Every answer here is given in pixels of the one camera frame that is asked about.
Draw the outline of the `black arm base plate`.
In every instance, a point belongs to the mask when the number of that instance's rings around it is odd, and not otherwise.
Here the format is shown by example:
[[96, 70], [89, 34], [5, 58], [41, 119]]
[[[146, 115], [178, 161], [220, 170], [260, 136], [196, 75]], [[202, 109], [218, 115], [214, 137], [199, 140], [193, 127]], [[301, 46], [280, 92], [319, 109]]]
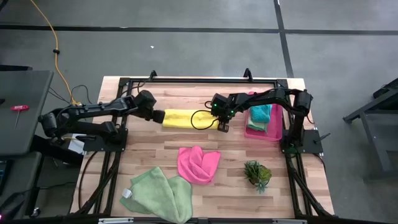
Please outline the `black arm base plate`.
[[83, 150], [86, 152], [123, 152], [126, 149], [128, 129], [119, 129], [113, 139], [104, 139], [99, 135], [86, 135], [81, 139], [84, 142]]
[[298, 134], [283, 130], [280, 148], [284, 154], [323, 153], [320, 135], [317, 130], [303, 130]]

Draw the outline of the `grey side table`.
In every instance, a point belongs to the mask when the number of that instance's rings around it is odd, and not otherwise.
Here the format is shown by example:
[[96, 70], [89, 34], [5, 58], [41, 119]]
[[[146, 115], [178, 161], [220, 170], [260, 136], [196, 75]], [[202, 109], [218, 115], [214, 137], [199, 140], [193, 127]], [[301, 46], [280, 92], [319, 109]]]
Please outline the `grey side table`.
[[[0, 99], [5, 99], [0, 105], [0, 157], [21, 156], [30, 151], [52, 78], [51, 71], [0, 72]], [[10, 109], [15, 105], [29, 106], [29, 110], [20, 113], [17, 128], [17, 112]]]

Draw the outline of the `yellow microfiber towel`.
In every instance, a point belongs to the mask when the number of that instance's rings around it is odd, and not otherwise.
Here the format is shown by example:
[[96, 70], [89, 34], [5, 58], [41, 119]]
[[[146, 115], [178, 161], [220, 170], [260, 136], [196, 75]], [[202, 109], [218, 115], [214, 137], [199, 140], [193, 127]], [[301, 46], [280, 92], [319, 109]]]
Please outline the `yellow microfiber towel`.
[[216, 129], [218, 118], [213, 116], [208, 110], [165, 110], [164, 122], [165, 128], [183, 128], [183, 129]]

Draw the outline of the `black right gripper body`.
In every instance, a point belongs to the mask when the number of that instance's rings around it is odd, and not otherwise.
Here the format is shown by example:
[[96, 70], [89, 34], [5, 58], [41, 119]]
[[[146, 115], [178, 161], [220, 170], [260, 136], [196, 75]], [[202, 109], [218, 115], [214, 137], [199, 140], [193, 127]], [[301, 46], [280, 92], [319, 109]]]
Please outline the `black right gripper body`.
[[237, 109], [229, 105], [214, 104], [214, 116], [220, 122], [229, 122], [236, 114]]

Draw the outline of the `black aluminium table frame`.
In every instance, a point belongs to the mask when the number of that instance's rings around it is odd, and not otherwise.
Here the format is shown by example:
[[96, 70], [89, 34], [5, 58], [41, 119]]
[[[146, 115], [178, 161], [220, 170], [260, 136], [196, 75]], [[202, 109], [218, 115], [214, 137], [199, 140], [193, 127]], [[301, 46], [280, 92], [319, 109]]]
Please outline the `black aluminium table frame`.
[[[198, 109], [213, 95], [262, 92], [275, 86], [305, 89], [301, 78], [217, 78], [155, 77], [145, 85], [156, 98], [156, 108]], [[205, 152], [219, 151], [221, 159], [214, 180], [209, 185], [192, 187], [193, 215], [196, 218], [292, 218], [295, 210], [314, 214], [298, 184], [288, 176], [285, 156], [278, 142], [244, 137], [245, 115], [237, 114], [229, 131], [197, 131], [165, 128], [160, 124], [129, 117], [129, 134], [121, 154], [110, 214], [133, 217], [119, 200], [131, 179], [160, 167], [166, 177], [177, 175], [177, 154], [181, 147], [200, 146]], [[258, 161], [272, 171], [263, 194], [259, 194], [244, 175], [246, 161]]]

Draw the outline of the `grey metal stand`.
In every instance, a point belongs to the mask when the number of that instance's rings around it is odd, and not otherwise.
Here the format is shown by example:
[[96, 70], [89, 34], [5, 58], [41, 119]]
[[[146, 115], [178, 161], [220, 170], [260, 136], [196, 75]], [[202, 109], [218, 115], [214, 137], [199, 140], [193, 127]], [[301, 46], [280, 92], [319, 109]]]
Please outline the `grey metal stand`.
[[398, 78], [373, 93], [369, 103], [343, 117], [360, 119], [378, 168], [367, 181], [398, 177]]

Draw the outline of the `teal microfiber towel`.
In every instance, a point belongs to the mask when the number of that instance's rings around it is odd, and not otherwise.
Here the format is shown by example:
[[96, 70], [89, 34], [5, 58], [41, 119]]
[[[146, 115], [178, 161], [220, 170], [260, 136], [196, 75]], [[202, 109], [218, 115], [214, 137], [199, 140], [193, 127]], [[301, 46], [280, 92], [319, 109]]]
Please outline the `teal microfiber towel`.
[[272, 105], [250, 107], [251, 119], [256, 123], [269, 123], [271, 120]]

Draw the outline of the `potted succulent plant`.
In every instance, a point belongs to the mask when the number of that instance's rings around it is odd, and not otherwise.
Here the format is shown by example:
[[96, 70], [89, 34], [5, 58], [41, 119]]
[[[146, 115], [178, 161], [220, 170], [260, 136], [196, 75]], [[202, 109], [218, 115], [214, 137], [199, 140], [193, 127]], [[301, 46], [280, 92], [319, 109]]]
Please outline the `potted succulent plant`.
[[272, 177], [272, 171], [258, 161], [246, 161], [244, 163], [245, 178], [256, 188], [259, 194], [263, 194]]

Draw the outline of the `white box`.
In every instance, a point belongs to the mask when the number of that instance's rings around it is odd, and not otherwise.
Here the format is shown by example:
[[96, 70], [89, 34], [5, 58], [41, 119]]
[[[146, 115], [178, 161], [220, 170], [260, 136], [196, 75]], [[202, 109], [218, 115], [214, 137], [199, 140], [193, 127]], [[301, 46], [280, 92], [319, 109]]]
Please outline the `white box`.
[[62, 139], [69, 142], [69, 150], [77, 152], [81, 155], [86, 155], [86, 152], [83, 150], [85, 143], [78, 140], [78, 136], [83, 136], [83, 134], [72, 134], [71, 136], [64, 136]]

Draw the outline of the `pink translucent plastic bin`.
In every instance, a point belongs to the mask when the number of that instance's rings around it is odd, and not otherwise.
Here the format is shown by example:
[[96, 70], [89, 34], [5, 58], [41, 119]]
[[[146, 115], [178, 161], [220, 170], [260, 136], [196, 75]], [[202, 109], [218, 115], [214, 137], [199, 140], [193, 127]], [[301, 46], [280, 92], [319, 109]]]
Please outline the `pink translucent plastic bin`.
[[250, 112], [246, 111], [244, 137], [262, 141], [279, 141], [282, 138], [283, 130], [283, 107], [273, 104], [271, 110], [271, 120], [267, 124], [265, 131], [257, 131], [247, 127]]

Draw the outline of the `red-handled hex key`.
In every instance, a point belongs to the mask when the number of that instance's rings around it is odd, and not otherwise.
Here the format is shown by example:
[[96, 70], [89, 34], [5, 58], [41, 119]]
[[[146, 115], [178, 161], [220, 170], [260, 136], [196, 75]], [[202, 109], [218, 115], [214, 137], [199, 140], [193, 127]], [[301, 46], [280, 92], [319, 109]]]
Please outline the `red-handled hex key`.
[[22, 111], [29, 110], [29, 106], [28, 105], [15, 105], [15, 106], [10, 107], [10, 109], [11, 109], [11, 111], [16, 111], [17, 112], [16, 121], [15, 121], [15, 125], [14, 125], [14, 128], [17, 128], [17, 124], [18, 124], [20, 113]]

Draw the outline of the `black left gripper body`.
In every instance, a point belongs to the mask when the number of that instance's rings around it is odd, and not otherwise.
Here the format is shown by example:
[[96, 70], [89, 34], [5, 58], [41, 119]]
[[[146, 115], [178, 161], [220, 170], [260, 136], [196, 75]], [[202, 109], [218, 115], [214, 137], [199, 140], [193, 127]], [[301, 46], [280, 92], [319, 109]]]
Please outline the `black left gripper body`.
[[136, 116], [139, 118], [143, 118], [146, 121], [150, 121], [153, 119], [153, 117], [156, 117], [156, 116], [154, 116], [153, 107], [146, 106], [146, 105], [144, 105], [144, 106], [139, 105], [137, 107]]

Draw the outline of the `pink microfiber towel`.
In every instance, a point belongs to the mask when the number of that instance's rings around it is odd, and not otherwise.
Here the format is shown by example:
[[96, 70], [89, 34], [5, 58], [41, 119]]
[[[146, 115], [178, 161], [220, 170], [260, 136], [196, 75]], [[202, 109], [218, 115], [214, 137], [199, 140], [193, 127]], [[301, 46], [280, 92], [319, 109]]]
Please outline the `pink microfiber towel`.
[[181, 147], [178, 150], [178, 174], [196, 185], [212, 183], [221, 158], [219, 151], [205, 152], [200, 146]]

